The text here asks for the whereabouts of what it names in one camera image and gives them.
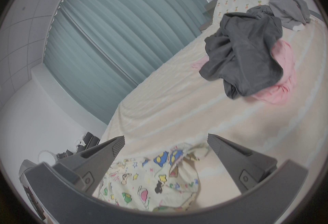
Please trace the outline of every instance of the mattress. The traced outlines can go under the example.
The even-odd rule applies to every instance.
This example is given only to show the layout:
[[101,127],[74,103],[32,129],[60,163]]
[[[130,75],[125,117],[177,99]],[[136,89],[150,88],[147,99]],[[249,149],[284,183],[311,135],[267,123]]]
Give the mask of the mattress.
[[[219,28],[212,25],[119,104],[101,143],[124,135],[118,159],[153,158],[178,143],[205,142],[212,133],[273,156],[278,166],[293,159],[309,167],[328,133],[328,33],[320,20],[311,19],[303,31],[283,29],[282,39],[293,47],[297,60],[297,87],[284,106],[252,97],[229,99],[222,79],[206,81],[191,68],[206,54],[204,39]],[[213,151],[194,167],[199,194],[192,208],[240,194]]]

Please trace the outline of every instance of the dark gray garment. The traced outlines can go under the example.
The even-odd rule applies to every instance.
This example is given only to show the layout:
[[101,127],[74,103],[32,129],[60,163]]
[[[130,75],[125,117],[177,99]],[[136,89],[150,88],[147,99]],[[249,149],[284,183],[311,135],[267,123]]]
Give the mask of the dark gray garment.
[[301,10],[293,0],[269,0],[269,6],[274,16],[288,29],[292,30],[294,26],[306,23]]
[[249,15],[256,17],[257,19],[266,17],[266,16],[274,16],[272,10],[269,5],[260,5],[250,8],[246,12]]
[[304,0],[293,0],[297,3],[299,9],[301,10],[301,13],[303,15],[303,18],[306,22],[310,22],[310,10],[309,7],[307,7],[307,4]]
[[277,17],[256,19],[246,13],[227,13],[219,30],[205,39],[210,60],[199,74],[209,81],[223,78],[224,91],[232,99],[273,86],[283,70],[270,52],[281,37]]

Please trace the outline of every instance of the cartoon print garment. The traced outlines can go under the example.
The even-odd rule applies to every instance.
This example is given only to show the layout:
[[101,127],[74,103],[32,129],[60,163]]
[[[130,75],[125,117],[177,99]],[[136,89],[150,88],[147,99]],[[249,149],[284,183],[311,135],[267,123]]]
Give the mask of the cartoon print garment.
[[178,144],[154,157],[115,161],[104,176],[98,199],[136,210],[183,211],[195,200],[199,179],[187,162],[199,161],[206,144]]

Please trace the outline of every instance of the curtain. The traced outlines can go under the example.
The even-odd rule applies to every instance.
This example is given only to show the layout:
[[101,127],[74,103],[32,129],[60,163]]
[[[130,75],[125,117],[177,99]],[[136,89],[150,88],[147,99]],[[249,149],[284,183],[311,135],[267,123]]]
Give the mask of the curtain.
[[200,34],[206,0],[63,0],[44,64],[90,113],[109,123],[118,104]]

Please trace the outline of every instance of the tiled ceiling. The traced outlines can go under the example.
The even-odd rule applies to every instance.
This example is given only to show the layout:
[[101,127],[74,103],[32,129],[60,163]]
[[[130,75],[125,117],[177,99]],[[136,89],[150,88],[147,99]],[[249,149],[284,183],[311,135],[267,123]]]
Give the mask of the tiled ceiling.
[[0,27],[0,110],[42,62],[51,15],[59,0],[15,0]]

